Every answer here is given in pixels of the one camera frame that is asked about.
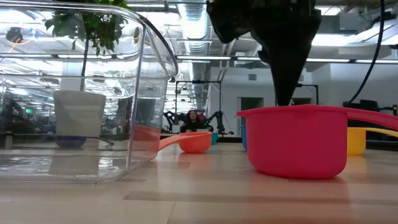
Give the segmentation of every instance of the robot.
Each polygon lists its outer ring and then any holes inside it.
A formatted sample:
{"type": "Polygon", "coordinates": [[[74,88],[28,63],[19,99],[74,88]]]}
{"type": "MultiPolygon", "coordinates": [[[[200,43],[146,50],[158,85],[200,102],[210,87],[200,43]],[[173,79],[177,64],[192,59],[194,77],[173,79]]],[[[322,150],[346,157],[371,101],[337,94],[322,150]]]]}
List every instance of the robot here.
{"type": "Polygon", "coordinates": [[[209,0],[207,13],[224,44],[248,32],[271,66],[276,104],[287,106],[321,23],[315,0],[209,0]]]}

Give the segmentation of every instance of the white plant pot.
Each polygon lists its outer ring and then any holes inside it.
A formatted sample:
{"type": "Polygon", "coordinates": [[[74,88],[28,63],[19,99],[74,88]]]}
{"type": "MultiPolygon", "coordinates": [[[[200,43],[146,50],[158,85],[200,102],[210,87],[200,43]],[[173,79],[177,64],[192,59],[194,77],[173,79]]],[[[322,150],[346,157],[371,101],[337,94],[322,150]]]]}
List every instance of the white plant pot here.
{"type": "Polygon", "coordinates": [[[58,137],[77,137],[85,140],[100,136],[106,103],[104,95],[60,90],[55,91],[53,97],[58,137]]]}

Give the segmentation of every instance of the dark hair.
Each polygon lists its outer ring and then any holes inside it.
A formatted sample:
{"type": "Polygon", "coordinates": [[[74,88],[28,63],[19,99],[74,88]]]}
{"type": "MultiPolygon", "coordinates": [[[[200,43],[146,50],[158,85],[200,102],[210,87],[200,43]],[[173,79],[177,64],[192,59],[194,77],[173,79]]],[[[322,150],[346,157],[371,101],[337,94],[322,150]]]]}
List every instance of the dark hair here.
{"type": "Polygon", "coordinates": [[[195,110],[190,110],[190,111],[188,111],[188,113],[187,113],[187,115],[186,115],[186,117],[187,117],[187,123],[192,123],[192,120],[191,120],[191,117],[190,117],[190,113],[191,112],[195,112],[195,114],[197,115],[197,120],[196,120],[196,122],[201,122],[201,120],[200,120],[200,118],[199,118],[199,115],[198,115],[198,112],[196,112],[195,110]]]}

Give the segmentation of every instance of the potted plant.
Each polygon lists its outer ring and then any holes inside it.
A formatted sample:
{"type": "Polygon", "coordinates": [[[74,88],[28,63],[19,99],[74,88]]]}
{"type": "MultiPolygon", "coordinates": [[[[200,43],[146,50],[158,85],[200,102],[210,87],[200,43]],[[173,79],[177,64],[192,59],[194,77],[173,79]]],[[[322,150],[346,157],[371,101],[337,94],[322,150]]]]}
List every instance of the potted plant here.
{"type": "MultiPolygon", "coordinates": [[[[109,4],[128,8],[125,0],[54,0],[58,2],[78,2],[109,4]]],[[[52,28],[56,37],[69,37],[73,40],[72,50],[78,40],[84,41],[83,66],[80,75],[86,76],[86,64],[90,45],[96,55],[105,55],[106,50],[114,52],[119,44],[124,24],[122,16],[103,12],[55,11],[53,17],[45,21],[47,30],[52,28]]],[[[55,117],[57,122],[57,144],[60,147],[81,147],[86,137],[99,137],[106,97],[84,92],[85,79],[80,81],[80,91],[63,90],[54,92],[55,117]]]]}

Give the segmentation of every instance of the red cup handle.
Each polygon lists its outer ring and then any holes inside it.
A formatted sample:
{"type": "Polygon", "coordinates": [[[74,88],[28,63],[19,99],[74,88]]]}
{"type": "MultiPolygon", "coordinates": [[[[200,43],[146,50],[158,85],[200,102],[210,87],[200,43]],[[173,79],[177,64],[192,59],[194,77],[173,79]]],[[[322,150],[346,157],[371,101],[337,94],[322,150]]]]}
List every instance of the red cup handle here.
{"type": "Polygon", "coordinates": [[[380,124],[388,128],[398,130],[398,117],[359,109],[341,108],[347,113],[348,119],[366,121],[370,123],[380,124]]]}

